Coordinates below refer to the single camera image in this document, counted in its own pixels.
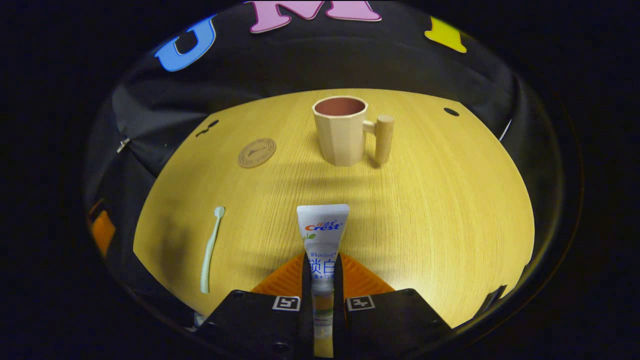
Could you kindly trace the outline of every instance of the coaster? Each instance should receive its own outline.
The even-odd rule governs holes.
[[[276,152],[276,143],[273,139],[258,139],[245,146],[238,154],[238,165],[243,168],[256,167],[267,161],[274,152]]]

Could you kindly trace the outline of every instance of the yellow letter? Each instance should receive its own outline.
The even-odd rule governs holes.
[[[431,17],[431,31],[425,31],[424,36],[446,47],[450,47],[455,51],[461,53],[467,52],[467,48],[460,42],[460,32],[458,29],[433,16]]]

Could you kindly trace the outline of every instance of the round table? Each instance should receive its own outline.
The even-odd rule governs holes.
[[[371,121],[395,118],[388,163],[373,160],[371,135],[356,165],[323,159],[311,106],[334,95],[367,101]],[[240,167],[238,154],[259,138],[275,141],[274,155]],[[314,204],[349,204],[340,251],[395,289],[416,289],[451,327],[472,318],[499,286],[513,289],[531,259],[527,189],[489,129],[458,102],[366,88],[279,95],[211,114],[154,183],[134,253],[164,287],[208,315],[231,290],[252,289],[304,251],[296,206]],[[217,206],[226,212],[204,294],[200,272]]]

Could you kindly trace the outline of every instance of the mug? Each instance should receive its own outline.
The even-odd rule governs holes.
[[[376,162],[388,161],[394,119],[380,115],[374,124],[367,120],[368,107],[364,100],[353,96],[327,97],[311,107],[326,161],[339,167],[358,163],[364,155],[365,133],[376,135]]]

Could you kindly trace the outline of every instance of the metal clip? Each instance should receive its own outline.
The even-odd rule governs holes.
[[[127,144],[131,141],[130,138],[126,138],[125,140],[122,140],[120,142],[120,146],[118,146],[118,149],[116,149],[116,152],[120,154],[120,151],[122,151],[122,149],[124,149],[125,146],[127,146]]]

